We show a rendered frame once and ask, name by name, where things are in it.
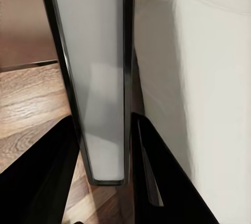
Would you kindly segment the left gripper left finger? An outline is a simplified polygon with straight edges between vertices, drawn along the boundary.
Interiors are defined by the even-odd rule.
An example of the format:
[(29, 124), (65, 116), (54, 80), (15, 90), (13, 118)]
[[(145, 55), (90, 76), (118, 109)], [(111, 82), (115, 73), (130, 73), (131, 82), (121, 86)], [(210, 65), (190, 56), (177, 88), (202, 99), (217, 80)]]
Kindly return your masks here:
[(0, 174), (0, 224), (61, 224), (79, 150), (67, 116)]

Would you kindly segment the hardback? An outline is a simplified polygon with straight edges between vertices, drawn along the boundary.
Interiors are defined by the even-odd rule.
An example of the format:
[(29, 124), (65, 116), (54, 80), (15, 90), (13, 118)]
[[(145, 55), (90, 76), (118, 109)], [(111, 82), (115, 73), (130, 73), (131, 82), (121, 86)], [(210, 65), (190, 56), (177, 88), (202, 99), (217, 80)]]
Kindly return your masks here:
[(135, 0), (43, 0), (88, 182), (130, 180)]

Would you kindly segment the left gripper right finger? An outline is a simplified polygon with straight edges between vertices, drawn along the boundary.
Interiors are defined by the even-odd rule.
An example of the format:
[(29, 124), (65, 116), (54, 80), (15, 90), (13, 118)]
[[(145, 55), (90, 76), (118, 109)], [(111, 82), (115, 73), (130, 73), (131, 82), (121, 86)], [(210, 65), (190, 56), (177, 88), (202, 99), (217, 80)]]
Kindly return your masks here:
[[(152, 122), (131, 112), (135, 224), (219, 224)], [(145, 147), (164, 206), (151, 201)]]

